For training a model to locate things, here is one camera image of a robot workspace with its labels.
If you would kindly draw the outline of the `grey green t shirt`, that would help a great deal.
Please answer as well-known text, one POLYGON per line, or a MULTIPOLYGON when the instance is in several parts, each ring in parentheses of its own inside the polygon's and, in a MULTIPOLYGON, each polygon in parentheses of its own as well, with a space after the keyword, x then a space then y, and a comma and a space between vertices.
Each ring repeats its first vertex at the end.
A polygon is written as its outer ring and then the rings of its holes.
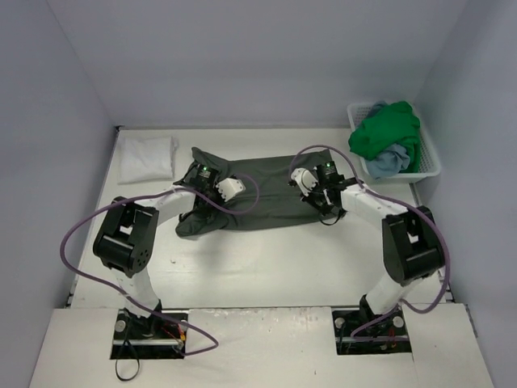
POLYGON ((288 185, 288 168, 292 155, 271 158, 227 160, 203 151, 191 149, 193 162, 183 177, 193 179, 199 165, 219 172, 219 178, 245 174, 246 190, 224 204, 232 211, 250 209, 243 215, 223 213, 197 198, 199 208, 179 218, 175 233, 180 238, 193 238, 215 230, 252 231, 298 226, 320 221, 318 211, 300 199, 301 191, 288 185))

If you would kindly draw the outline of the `white t shirt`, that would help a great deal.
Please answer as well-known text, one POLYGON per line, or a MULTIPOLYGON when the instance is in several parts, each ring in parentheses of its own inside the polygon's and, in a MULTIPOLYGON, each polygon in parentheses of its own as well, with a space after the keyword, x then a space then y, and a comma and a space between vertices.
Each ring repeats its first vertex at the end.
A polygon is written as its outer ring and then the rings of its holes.
POLYGON ((171 181, 178 141, 174 137, 136 138, 120 141, 119 184, 171 181))

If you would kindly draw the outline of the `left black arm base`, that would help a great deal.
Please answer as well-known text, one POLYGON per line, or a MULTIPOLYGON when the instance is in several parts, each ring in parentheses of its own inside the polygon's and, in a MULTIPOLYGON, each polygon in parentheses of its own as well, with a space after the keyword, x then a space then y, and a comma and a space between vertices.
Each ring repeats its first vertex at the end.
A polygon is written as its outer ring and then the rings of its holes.
MULTIPOLYGON (((166 312, 183 323, 186 312, 166 312)), ((126 310, 117 312, 111 342, 111 360, 182 360, 186 352, 187 327, 150 315, 138 318, 126 310)))

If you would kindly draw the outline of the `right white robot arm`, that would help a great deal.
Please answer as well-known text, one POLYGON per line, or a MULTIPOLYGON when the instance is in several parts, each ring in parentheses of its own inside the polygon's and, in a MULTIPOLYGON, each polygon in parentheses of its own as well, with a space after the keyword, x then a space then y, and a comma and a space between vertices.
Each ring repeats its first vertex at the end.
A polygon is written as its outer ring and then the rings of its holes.
POLYGON ((334 162, 312 171, 297 168, 291 173, 291 183, 301 190, 301 200, 322 216, 335 210, 339 217, 353 213, 380 231, 384 273, 359 302, 357 322, 363 331, 379 331, 386 324, 386 313, 414 285, 445 265, 436 232, 421 218, 431 218, 429 209, 420 207, 415 213, 405 205, 381 199, 359 179, 340 175, 334 162))

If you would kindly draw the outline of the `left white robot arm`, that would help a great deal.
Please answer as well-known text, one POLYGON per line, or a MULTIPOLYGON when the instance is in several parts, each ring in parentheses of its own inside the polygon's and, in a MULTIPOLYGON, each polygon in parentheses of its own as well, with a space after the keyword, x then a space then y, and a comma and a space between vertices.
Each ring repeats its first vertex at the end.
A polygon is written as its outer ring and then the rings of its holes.
POLYGON ((213 210, 203 197, 221 206, 245 188, 238 179, 218 175, 211 167, 196 165, 194 175, 173 185, 171 194, 114 206, 103 219, 93 253, 115 275, 119 287, 139 303, 125 302, 125 310, 134 317, 132 329, 143 339, 154 338, 162 328, 160 316, 152 312, 162 310, 161 301, 147 270, 157 228, 179 215, 213 210))

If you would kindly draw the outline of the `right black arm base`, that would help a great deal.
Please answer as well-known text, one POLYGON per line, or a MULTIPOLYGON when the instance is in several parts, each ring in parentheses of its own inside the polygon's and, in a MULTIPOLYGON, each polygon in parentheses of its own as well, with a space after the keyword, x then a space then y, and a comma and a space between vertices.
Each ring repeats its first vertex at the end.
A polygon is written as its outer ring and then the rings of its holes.
POLYGON ((359 306, 332 309, 335 349, 338 356, 412 353, 402 308, 374 315, 362 297, 359 306))

